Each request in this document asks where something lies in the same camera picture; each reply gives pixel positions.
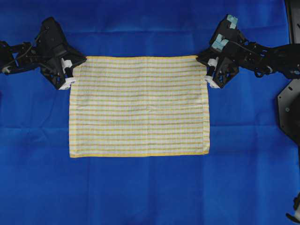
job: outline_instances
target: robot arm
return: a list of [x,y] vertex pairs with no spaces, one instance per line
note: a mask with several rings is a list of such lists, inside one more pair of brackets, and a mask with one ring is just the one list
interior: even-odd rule
[[85,56],[71,47],[60,25],[49,17],[42,22],[40,33],[30,42],[9,46],[0,41],[0,70],[6,75],[41,68],[42,75],[58,90],[69,89],[75,82],[73,68],[86,61]]
[[280,72],[288,79],[300,78],[300,44],[269,48],[249,42],[237,29],[236,17],[226,15],[210,40],[210,47],[197,60],[208,67],[206,81],[223,88],[239,67],[254,71],[256,77]]

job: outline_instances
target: cloth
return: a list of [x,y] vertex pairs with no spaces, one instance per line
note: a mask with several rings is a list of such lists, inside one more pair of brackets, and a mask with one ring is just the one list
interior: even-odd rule
[[88,57],[74,70],[70,156],[209,152],[206,67],[182,57]]
[[[0,40],[31,41],[53,16],[84,55],[195,55],[227,13],[251,41],[289,42],[283,0],[2,0],[1,12]],[[279,129],[276,104],[288,83],[240,69],[209,88],[209,154],[70,158],[70,91],[39,69],[0,74],[0,223],[290,225],[298,147]]]

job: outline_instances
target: yellow striped towel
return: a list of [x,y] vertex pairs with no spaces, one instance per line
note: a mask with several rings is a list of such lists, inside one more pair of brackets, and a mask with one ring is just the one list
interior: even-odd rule
[[88,57],[74,69],[70,157],[207,154],[206,67],[195,58]]

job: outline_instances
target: cable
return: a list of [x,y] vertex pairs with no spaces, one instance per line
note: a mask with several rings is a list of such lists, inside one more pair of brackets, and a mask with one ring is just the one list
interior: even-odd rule
[[250,52],[250,53],[252,53],[252,54],[255,54],[255,55],[258,55],[258,56],[260,56],[260,57],[261,57],[261,55],[260,55],[260,54],[257,54],[256,52],[253,52],[253,51],[251,51],[251,50],[249,50],[249,49],[245,48],[244,46],[242,46],[242,45],[240,45],[240,44],[238,44],[238,43],[236,43],[236,42],[234,42],[234,41],[229,41],[229,42],[231,42],[231,43],[234,43],[234,44],[238,45],[239,47],[241,47],[241,48],[245,49],[246,51],[248,51],[248,52]]
[[[35,38],[34,41],[37,42],[37,40],[41,37],[41,35],[42,35],[43,33],[45,33],[46,31],[47,31],[47,30],[41,31],[41,32],[38,34],[38,36]],[[19,60],[20,58],[24,57],[24,56],[31,50],[32,47],[33,47],[33,45],[30,44],[29,48],[26,50],[26,52],[25,52],[24,54],[18,56],[17,58],[11,60],[9,63],[5,64],[5,65],[2,67],[1,70],[3,71],[7,66],[9,66],[9,65],[12,64],[13,62]]]

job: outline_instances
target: blue fabric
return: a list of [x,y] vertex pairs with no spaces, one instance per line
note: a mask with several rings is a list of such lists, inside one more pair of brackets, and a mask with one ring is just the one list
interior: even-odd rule
[[[283,0],[2,0],[0,40],[33,40],[54,16],[85,55],[190,55],[227,13],[249,40],[288,43]],[[288,82],[241,69],[210,89],[209,155],[71,159],[69,91],[56,91],[39,69],[0,75],[0,223],[290,224],[299,162],[276,105]]]

